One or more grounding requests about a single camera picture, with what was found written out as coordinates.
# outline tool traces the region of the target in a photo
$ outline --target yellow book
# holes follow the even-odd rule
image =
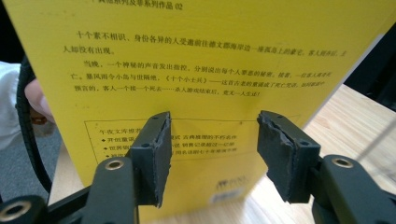
[[[84,185],[170,111],[169,216],[244,197],[262,109],[303,127],[396,22],[396,1],[6,0]]]

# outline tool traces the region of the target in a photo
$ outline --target black strap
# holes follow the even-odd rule
[[[37,143],[35,141],[35,133],[33,132],[32,121],[30,119],[30,105],[26,99],[24,89],[31,81],[35,79],[35,73],[26,57],[21,63],[20,80],[17,88],[17,110],[21,125],[21,132],[23,142],[26,146],[27,154],[29,155],[30,163],[32,163],[33,170],[44,189],[50,193],[51,180],[41,160],[38,151]]]

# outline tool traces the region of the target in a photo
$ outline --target person's hand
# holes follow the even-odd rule
[[[50,107],[47,99],[41,89],[37,79],[30,82],[25,88],[25,95],[29,101],[30,106],[38,113],[47,118],[47,120],[55,123],[55,120],[50,112]]]

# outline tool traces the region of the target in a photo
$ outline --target wooden table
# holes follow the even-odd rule
[[[396,194],[395,127],[393,111],[343,85],[304,130],[322,145],[321,156],[339,154],[359,160],[382,189]],[[49,203],[83,188],[64,146],[60,153]],[[264,176],[243,201],[149,223],[314,223],[314,220],[311,203],[283,203],[272,182]]]

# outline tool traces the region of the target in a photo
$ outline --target table surface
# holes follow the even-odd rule
[[[396,194],[395,127],[393,111],[342,85],[304,131],[321,144],[321,156],[339,154],[358,160],[382,189]],[[82,188],[62,146],[49,204]],[[148,223],[314,223],[311,203],[284,203],[264,176],[245,200]]]

